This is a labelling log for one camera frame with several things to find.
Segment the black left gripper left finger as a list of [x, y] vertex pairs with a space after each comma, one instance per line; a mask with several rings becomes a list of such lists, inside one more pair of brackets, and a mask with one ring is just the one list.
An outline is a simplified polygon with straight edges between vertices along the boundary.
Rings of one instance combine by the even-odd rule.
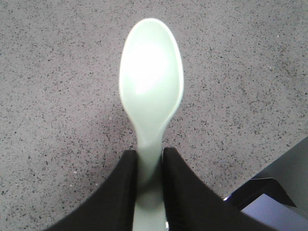
[[99, 189], [48, 231], [131, 231], [137, 187], [137, 152], [124, 151]]

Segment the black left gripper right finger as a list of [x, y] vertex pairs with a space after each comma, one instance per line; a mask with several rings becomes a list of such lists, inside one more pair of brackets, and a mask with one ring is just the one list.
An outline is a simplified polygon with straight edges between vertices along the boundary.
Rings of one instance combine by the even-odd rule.
[[188, 167], [175, 148], [163, 151], [163, 192], [172, 231], [270, 231], [223, 201]]

